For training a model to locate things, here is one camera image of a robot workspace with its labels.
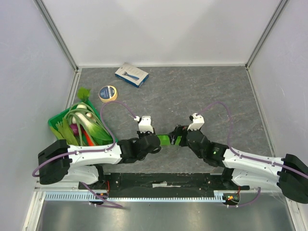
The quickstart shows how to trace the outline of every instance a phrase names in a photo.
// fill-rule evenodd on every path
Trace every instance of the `purple onion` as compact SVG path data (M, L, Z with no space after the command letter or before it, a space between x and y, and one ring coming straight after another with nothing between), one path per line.
M70 125L70 128L73 130L74 136L79 136L77 124L71 124L71 125Z

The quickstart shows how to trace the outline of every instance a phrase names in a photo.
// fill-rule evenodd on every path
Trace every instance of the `tape roll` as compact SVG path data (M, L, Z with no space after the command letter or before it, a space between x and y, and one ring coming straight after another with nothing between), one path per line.
M116 100L117 98L117 90L113 86L105 86L100 90L100 93L98 94L101 101L103 103Z

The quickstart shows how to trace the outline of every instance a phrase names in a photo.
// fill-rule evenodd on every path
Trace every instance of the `gray floor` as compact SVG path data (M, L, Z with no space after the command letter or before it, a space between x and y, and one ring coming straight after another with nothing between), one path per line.
M242 201L255 194L242 193ZM124 209L47 201L37 231L295 231L284 197L262 194L253 205L121 202Z
M190 124L188 116L215 101L232 111L234 148L270 156L256 101L244 67L142 67L150 77L136 88L115 77L117 68L82 69L78 88L91 89L90 100L100 110L99 90L115 86L118 100L138 116L150 115L157 134L171 132L177 124ZM119 139L137 137L138 125L121 105L110 104L104 119ZM229 129L225 109L214 106L203 114L202 132L211 140L226 143ZM106 172L221 172L198 159L187 147L166 146L143 161L129 165L105 165Z

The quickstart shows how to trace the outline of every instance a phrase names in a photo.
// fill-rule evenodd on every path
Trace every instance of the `small box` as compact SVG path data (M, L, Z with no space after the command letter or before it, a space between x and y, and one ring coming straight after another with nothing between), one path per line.
M124 63L123 66L115 72L115 76L139 88L148 79L149 73L133 65Z

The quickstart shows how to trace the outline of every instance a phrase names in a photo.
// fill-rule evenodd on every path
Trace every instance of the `green object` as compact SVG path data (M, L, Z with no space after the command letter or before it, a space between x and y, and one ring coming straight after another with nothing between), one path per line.
M77 97L85 103L90 97L90 91L90 89L80 88L77 92Z
M88 113L92 114L91 118L86 116ZM82 126L94 144L96 143L94 138L96 140L102 140L102 145L110 144L110 141L112 141L111 135L107 129L104 128L101 120L96 116L93 109L84 102L76 103L71 106L64 118L67 118L70 124L72 123L73 119L75 119L79 133L80 126ZM79 137L80 143L83 143L82 137Z
M93 106L93 104L90 102L90 100L87 100L86 102L84 102L85 104L87 104L88 106L90 106L90 108L92 108L92 110L94 111L95 115L99 118L99 120L101 120L100 114L98 113L98 111L95 109L95 107ZM62 122L62 119L64 118L64 116L69 112L70 108L67 108L66 110L62 111L61 113L55 115L54 117L50 118L48 120L48 125L51 128L51 131L54 133L53 130L58 131L56 124L58 122ZM87 139L84 136L84 134L82 134L82 140L84 143L87 143ZM94 141L98 144L98 145L105 145L105 144L111 144L112 141L106 141L105 143L103 143L102 141L100 141L99 139L95 139Z
M78 142L73 134L72 129L69 127L67 119L62 118L62 122L58 122L56 124L58 132L62 135L62 137L66 140L67 144L72 144L78 146Z
M50 130L53 132L53 134L57 137L58 140L64 140L61 133L59 133L56 129L54 129L53 127L50 127Z
M160 139L160 145L161 146L168 146L171 145L170 139L168 135L157 135ZM175 141L175 145L178 145L181 141L182 136L178 136L177 140Z

